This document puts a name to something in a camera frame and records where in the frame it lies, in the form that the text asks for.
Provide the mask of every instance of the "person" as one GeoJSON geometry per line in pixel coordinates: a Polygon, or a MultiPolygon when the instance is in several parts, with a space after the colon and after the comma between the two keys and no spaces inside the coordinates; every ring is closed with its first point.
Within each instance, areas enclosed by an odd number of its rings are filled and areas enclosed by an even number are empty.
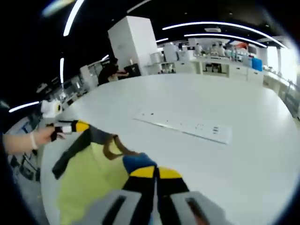
{"type": "Polygon", "coordinates": [[[218,52],[219,56],[222,56],[222,57],[225,56],[225,49],[224,49],[222,43],[219,44],[219,48],[218,48],[217,52],[218,52]]]}
{"type": "Polygon", "coordinates": [[[124,69],[119,70],[118,66],[118,59],[112,58],[110,60],[110,63],[106,65],[100,72],[98,76],[98,85],[117,81],[119,76],[128,76],[129,73],[127,73],[124,69]]]}
{"type": "Polygon", "coordinates": [[[201,52],[202,52],[202,46],[199,45],[199,43],[197,43],[196,47],[195,47],[195,54],[196,55],[201,55],[201,52]]]}
{"type": "Polygon", "coordinates": [[[11,222],[22,221],[22,223],[37,224],[24,202],[18,186],[14,183],[12,170],[8,164],[8,155],[31,152],[33,149],[51,142],[51,135],[54,131],[54,127],[45,127],[24,135],[0,134],[0,166],[2,179],[4,179],[4,182],[1,181],[1,186],[7,196],[7,200],[4,200],[4,215],[10,217],[11,222]]]}
{"type": "Polygon", "coordinates": [[[218,50],[217,50],[216,44],[213,44],[213,45],[212,45],[210,54],[211,54],[211,55],[218,55],[218,50]]]}

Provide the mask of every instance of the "white table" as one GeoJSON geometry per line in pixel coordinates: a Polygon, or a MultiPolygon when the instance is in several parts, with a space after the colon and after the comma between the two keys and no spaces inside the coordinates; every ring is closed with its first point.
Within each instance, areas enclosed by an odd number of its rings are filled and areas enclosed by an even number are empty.
{"type": "MultiPolygon", "coordinates": [[[[237,225],[266,225],[289,203],[300,177],[300,134],[284,103],[272,90],[222,77],[192,74],[140,76],[111,82],[74,102],[62,115],[119,134],[135,151],[179,171],[237,225]],[[133,120],[138,109],[167,110],[232,126],[230,144],[133,120]]],[[[45,147],[42,197],[50,224],[60,181],[51,170],[78,134],[45,147]]]]}

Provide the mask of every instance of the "white cabinet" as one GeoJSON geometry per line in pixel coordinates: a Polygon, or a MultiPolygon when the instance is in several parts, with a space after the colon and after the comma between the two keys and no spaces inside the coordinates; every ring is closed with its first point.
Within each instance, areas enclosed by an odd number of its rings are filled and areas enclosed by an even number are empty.
{"type": "Polygon", "coordinates": [[[247,81],[249,83],[253,83],[253,84],[262,86],[263,85],[263,73],[258,70],[255,70],[255,69],[248,68],[247,81]]]}

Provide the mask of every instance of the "drawer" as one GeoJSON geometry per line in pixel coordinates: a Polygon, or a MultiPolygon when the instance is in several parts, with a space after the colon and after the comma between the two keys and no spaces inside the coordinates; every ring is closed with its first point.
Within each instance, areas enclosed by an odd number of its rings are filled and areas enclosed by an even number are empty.
{"type": "Polygon", "coordinates": [[[263,73],[255,69],[248,69],[247,81],[250,83],[256,83],[263,85],[263,73]]]}
{"type": "Polygon", "coordinates": [[[229,79],[233,79],[236,81],[247,81],[247,75],[244,74],[237,74],[237,73],[230,73],[229,79]]]}
{"type": "Polygon", "coordinates": [[[195,64],[192,62],[175,62],[176,73],[196,74],[195,64]]]}
{"type": "Polygon", "coordinates": [[[231,74],[244,74],[247,75],[247,68],[243,66],[229,66],[229,73],[231,74]]]}

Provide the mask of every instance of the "blue container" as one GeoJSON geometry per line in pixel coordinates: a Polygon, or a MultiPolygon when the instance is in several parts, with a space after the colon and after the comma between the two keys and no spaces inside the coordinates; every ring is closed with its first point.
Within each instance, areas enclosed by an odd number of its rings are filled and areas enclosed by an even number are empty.
{"type": "Polygon", "coordinates": [[[263,70],[263,62],[260,59],[252,58],[252,68],[258,71],[263,70]]]}

